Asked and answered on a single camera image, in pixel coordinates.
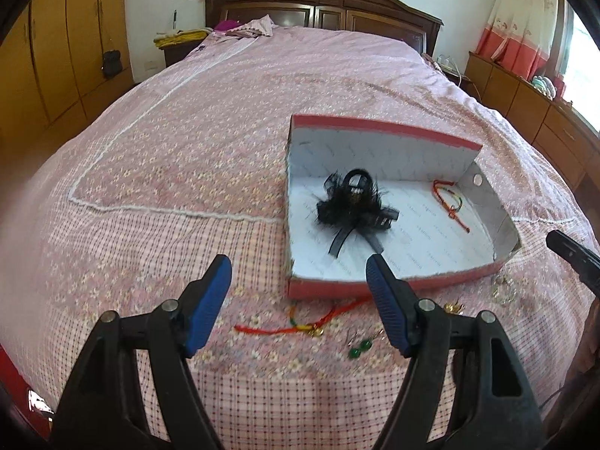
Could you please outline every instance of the wardrobe door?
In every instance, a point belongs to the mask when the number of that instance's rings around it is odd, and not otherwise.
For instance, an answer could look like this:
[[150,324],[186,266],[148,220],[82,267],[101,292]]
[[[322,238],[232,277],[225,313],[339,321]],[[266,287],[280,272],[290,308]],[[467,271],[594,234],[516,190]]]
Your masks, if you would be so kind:
[[34,65],[51,122],[79,99],[69,55],[65,11],[65,0],[31,1]]
[[503,117],[506,117],[508,110],[511,109],[518,87],[519,80],[516,77],[498,67],[494,67],[485,87],[485,93],[481,97],[481,104],[499,111]]
[[98,0],[67,0],[71,62],[82,96],[104,82],[98,11]]
[[127,29],[125,28],[125,0],[98,0],[100,6],[100,38],[104,52],[121,52],[123,69],[130,67]]
[[29,5],[0,45],[0,164],[13,165],[48,127],[29,44]]
[[98,118],[106,108],[111,106],[132,87],[133,76],[131,75],[131,69],[126,69],[114,78],[98,86],[87,96],[84,96],[82,98],[83,107],[89,122],[91,123]]
[[34,169],[40,168],[48,157],[60,149],[63,144],[79,135],[87,125],[88,120],[83,112],[83,105],[77,101],[41,134],[34,147],[33,158],[36,161],[33,164]]

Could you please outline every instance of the pink cloth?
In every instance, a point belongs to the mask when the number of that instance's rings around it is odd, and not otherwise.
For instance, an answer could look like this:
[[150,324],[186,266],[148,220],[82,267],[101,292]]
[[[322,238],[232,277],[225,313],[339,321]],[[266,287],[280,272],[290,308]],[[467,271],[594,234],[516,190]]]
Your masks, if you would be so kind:
[[[590,224],[550,164],[497,112],[424,65],[405,43],[358,32],[276,28],[273,37],[207,43],[115,102],[28,183],[0,232],[0,343],[56,407],[100,313],[151,311],[202,276],[217,253],[233,282],[208,345],[189,361],[226,448],[371,448],[407,361],[386,341],[359,360],[347,333],[374,333],[372,303],[321,338],[236,333],[286,326],[284,194],[290,115],[400,122],[484,145],[477,162],[511,214],[523,249],[490,278],[427,293],[465,313],[491,309],[539,401],[561,384],[592,300],[545,247],[560,228],[598,250]],[[319,319],[330,303],[302,303]],[[166,436],[148,357],[140,381],[152,431]],[[451,377],[433,434],[443,433]]]
[[232,28],[225,32],[225,35],[234,35],[236,37],[258,37],[264,35],[266,37],[273,36],[273,21],[269,15],[263,18],[251,20],[247,24]]
[[237,20],[223,20],[215,25],[213,30],[215,32],[227,32],[228,30],[234,29],[235,27],[239,27],[239,22]]

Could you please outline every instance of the black ribbon bow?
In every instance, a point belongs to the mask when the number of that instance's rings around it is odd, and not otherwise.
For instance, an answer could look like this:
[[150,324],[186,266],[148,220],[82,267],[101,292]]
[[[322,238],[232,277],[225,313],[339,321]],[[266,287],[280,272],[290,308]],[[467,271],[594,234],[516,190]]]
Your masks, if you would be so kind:
[[[358,182],[350,182],[358,177]],[[317,219],[325,225],[340,227],[329,247],[329,254],[335,258],[340,253],[352,230],[356,230],[373,248],[381,254],[383,246],[376,237],[377,231],[388,230],[392,221],[398,219],[399,211],[381,205],[377,185],[364,169],[353,169],[342,180],[337,173],[325,181],[327,200],[317,203]]]

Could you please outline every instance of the gold charm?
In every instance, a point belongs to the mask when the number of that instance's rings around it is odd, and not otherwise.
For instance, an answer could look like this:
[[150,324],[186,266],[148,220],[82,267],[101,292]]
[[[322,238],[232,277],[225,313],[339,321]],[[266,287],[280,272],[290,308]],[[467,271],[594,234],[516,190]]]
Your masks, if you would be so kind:
[[321,327],[315,326],[315,327],[313,327],[312,330],[310,330],[308,332],[308,335],[310,335],[314,338],[314,337],[323,336],[323,333],[325,333],[325,330],[323,330]]
[[448,314],[463,314],[464,305],[459,303],[458,300],[455,303],[446,303],[444,305],[444,311]]

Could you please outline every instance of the red string bracelet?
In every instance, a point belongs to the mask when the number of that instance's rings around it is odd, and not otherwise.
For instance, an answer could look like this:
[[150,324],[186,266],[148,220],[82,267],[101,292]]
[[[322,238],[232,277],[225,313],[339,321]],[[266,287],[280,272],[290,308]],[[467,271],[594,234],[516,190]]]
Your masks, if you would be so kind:
[[433,186],[431,187],[431,190],[433,191],[433,195],[436,197],[437,201],[444,207],[444,209],[448,212],[448,216],[450,218],[452,218],[453,220],[456,220],[458,222],[458,224],[464,228],[464,231],[466,231],[467,233],[469,233],[471,230],[470,228],[465,225],[460,218],[456,215],[457,213],[457,208],[455,208],[454,206],[449,206],[448,203],[446,201],[444,201],[444,198],[442,198],[442,196],[440,195],[440,192],[438,191],[438,189],[443,189],[444,191],[448,191],[452,196],[457,196],[457,194],[454,191],[451,191],[449,189],[446,189],[445,187],[442,186],[454,186],[454,183],[451,181],[441,181],[439,179],[436,179],[433,182]]
[[235,330],[237,330],[238,332],[242,332],[242,333],[249,333],[251,335],[280,335],[282,333],[305,333],[307,332],[304,327],[305,326],[310,326],[312,327],[312,329],[318,329],[321,328],[323,325],[329,323],[333,318],[344,314],[345,312],[348,311],[352,311],[352,309],[358,308],[358,306],[366,303],[367,301],[371,300],[370,297],[363,297],[361,299],[357,299],[356,301],[347,304],[345,306],[340,306],[339,308],[331,308],[328,312],[328,314],[326,314],[325,316],[323,316],[319,321],[317,321],[316,323],[309,323],[307,325],[295,325],[292,326],[290,328],[277,328],[277,329],[273,329],[273,330],[265,330],[262,328],[252,328],[250,326],[242,326],[240,324],[236,324],[233,326],[233,328]]

